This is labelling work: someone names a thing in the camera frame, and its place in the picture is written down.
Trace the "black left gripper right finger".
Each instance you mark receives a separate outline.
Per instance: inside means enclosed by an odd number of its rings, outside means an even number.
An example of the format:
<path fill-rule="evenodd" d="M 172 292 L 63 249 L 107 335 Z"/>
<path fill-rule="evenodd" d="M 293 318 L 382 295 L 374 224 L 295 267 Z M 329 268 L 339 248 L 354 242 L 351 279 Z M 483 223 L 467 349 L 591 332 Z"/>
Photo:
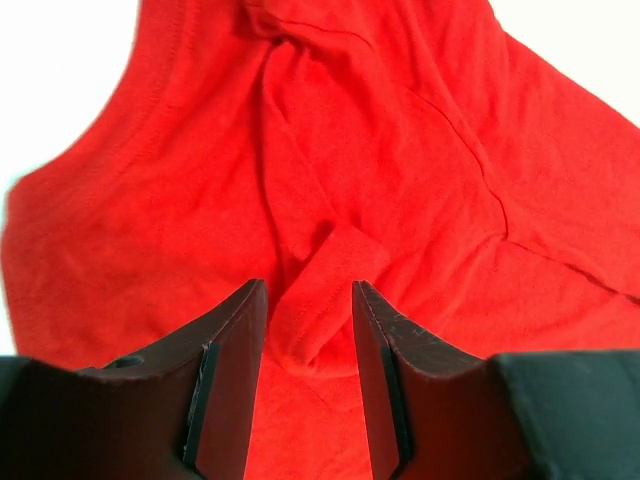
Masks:
<path fill-rule="evenodd" d="M 400 314 L 369 283 L 352 314 L 377 479 L 635 479 L 635 350 L 480 359 Z"/>

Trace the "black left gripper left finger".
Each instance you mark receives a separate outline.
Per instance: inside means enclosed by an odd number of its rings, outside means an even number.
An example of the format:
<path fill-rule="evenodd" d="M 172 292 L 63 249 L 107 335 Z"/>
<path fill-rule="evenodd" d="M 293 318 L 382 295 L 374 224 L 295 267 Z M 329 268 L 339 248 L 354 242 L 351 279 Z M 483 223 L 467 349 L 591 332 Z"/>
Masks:
<path fill-rule="evenodd" d="M 240 479 L 267 316 L 251 280 L 217 307 L 110 364 L 1 360 L 5 479 Z"/>

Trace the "red t shirt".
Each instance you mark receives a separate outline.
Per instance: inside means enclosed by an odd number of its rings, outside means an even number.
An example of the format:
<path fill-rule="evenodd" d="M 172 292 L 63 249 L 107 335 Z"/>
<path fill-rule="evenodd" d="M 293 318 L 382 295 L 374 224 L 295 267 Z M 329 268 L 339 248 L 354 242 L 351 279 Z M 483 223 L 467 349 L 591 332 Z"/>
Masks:
<path fill-rule="evenodd" d="M 486 1 L 146 1 L 2 268 L 19 353 L 66 368 L 264 279 L 248 477 L 367 479 L 352 283 L 477 356 L 637 346 L 639 131 Z"/>

